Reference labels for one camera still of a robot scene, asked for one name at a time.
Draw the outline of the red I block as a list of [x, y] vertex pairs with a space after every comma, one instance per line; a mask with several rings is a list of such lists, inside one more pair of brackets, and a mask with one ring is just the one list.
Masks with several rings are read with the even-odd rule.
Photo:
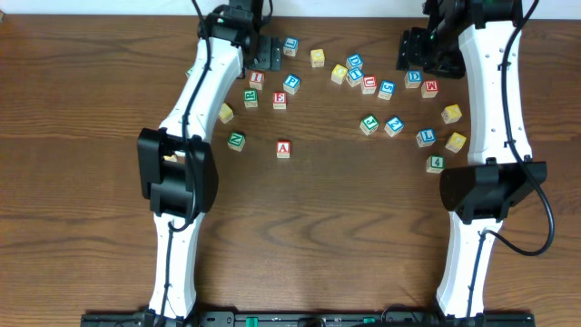
[[265, 73], [260, 71], [251, 71], [249, 74], [250, 88], [262, 90], [265, 81]]

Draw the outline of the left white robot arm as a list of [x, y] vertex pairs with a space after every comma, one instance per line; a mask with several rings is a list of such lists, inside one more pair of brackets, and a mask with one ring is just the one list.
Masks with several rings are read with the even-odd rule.
[[211, 139], [225, 97], [247, 70], [281, 68], [281, 40], [261, 34], [271, 20], [264, 5], [230, 1], [198, 16], [196, 57], [182, 93], [160, 126], [137, 139], [142, 194], [157, 232], [147, 309], [156, 326], [185, 324], [196, 302], [197, 239], [219, 183]]

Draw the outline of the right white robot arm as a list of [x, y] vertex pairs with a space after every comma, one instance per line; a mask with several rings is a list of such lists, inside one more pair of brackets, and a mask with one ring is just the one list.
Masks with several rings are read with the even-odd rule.
[[[400, 39], [397, 68], [468, 79], [471, 136], [468, 163], [443, 170], [439, 191], [450, 234], [438, 311], [423, 325], [532, 324], [525, 314], [486, 314], [484, 284], [496, 242], [523, 256], [544, 253], [555, 237], [555, 218], [541, 184], [547, 165], [533, 158], [522, 115], [519, 82], [521, 32], [536, 9], [519, 1], [429, 0], [425, 28]], [[545, 243], [524, 250], [500, 233], [510, 208], [537, 193], [548, 219]]]

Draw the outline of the red A block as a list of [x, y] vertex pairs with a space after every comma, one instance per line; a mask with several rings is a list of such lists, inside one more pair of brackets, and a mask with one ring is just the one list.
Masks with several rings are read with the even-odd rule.
[[279, 159], [288, 159], [291, 157], [291, 142], [280, 140], [277, 142], [276, 155]]

